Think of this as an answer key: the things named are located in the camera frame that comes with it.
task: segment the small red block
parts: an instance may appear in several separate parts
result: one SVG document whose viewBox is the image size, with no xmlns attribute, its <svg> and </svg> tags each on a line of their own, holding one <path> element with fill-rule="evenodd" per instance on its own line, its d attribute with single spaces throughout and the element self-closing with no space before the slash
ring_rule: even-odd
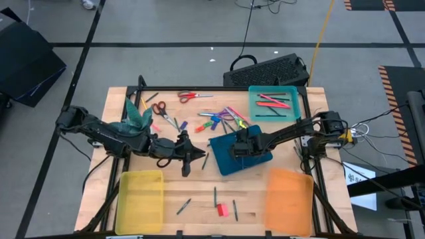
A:
<svg viewBox="0 0 425 239">
<path fill-rule="evenodd" d="M 217 204 L 217 210 L 219 216 L 228 216 L 227 206 L 225 204 Z"/>
</svg>

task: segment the pink marker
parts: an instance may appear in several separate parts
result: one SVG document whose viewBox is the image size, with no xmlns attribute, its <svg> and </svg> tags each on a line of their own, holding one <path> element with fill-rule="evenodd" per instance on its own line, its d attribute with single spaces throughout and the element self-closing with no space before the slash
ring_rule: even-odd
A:
<svg viewBox="0 0 425 239">
<path fill-rule="evenodd" d="M 248 123 L 248 120 L 243 115 L 241 115 L 239 112 L 237 112 L 236 110 L 234 110 L 234 108 L 232 108 L 230 106 L 228 106 L 228 108 L 230 110 L 232 110 L 237 116 L 241 117 L 244 121 L 246 121 L 246 123 Z"/>
<path fill-rule="evenodd" d="M 284 104 L 284 103 L 282 103 L 282 102 L 279 102 L 279 101 L 277 101 L 277 100 L 275 100 L 275 99 L 271 99 L 271 98 L 270 98 L 270 97 L 268 97 L 268 96 L 265 96 L 265 95 L 263 95 L 263 94 L 260 94 L 260 96 L 261 96 L 261 97 L 263 97 L 263 98 L 265 98 L 265 99 L 267 99 L 267 100 L 271 100 L 271 101 L 273 101 L 273 102 L 275 102 L 275 103 L 278 103 L 278 104 L 281 104 L 281 105 L 283 105 L 283 106 L 286 106 L 286 107 L 290 108 L 290 106 L 289 106 L 289 105 Z"/>
<path fill-rule="evenodd" d="M 281 104 L 275 104 L 275 103 L 257 102 L 257 106 L 268 106 L 268 107 L 275 107 L 275 108 L 290 109 L 289 107 L 283 106 Z"/>
<path fill-rule="evenodd" d="M 161 132 L 161 129 L 158 128 L 158 126 L 151 124 L 152 128 L 155 129 L 158 132 Z"/>
</svg>

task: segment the teal tray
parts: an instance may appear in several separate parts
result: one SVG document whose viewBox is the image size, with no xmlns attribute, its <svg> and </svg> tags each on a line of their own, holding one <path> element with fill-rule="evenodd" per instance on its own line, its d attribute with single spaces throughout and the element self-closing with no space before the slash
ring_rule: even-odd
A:
<svg viewBox="0 0 425 239">
<path fill-rule="evenodd" d="M 289 105 L 291 108 L 272 108 L 280 115 L 279 116 L 276 112 L 266 106 L 257 106 L 257 101 L 269 102 L 269 100 L 261 98 L 259 94 L 284 94 L 268 97 L 284 99 L 278 101 Z M 301 116 L 298 102 L 298 91 L 295 86 L 250 86 L 249 100 L 250 119 L 252 121 L 295 121 Z"/>
</svg>

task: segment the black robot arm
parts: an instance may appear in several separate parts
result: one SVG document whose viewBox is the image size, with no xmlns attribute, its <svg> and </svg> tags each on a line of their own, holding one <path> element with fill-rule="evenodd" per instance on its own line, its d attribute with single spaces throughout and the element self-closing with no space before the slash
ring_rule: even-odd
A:
<svg viewBox="0 0 425 239">
<path fill-rule="evenodd" d="M 83 107 L 64 107 L 56 121 L 59 133 L 83 133 L 103 144 L 106 153 L 114 157 L 128 157 L 130 153 L 154 159 L 183 161 L 182 176 L 191 172 L 191 161 L 205 156 L 202 149 L 192 145 L 183 130 L 176 142 L 150 134 L 149 127 L 137 133 L 122 133 L 113 125 L 88 113 Z"/>
<path fill-rule="evenodd" d="M 260 133 L 248 137 L 248 129 L 236 134 L 236 143 L 231 148 L 234 157 L 256 156 L 273 150 L 277 145 L 302 136 L 311 136 L 306 144 L 311 156 L 325 156 L 327 143 L 341 141 L 346 134 L 343 120 L 337 112 L 320 112 L 312 118 L 303 119 L 274 133 Z"/>
</svg>

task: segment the red-handled scissors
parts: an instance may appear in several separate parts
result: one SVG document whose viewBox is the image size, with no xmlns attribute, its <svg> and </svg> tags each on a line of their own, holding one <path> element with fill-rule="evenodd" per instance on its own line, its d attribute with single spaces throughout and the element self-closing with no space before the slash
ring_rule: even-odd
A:
<svg viewBox="0 0 425 239">
<path fill-rule="evenodd" d="M 190 91 L 179 92 L 177 93 L 177 96 L 180 98 L 180 103 L 187 103 L 190 99 L 196 97 L 213 97 L 213 95 L 201 95 Z"/>
</svg>

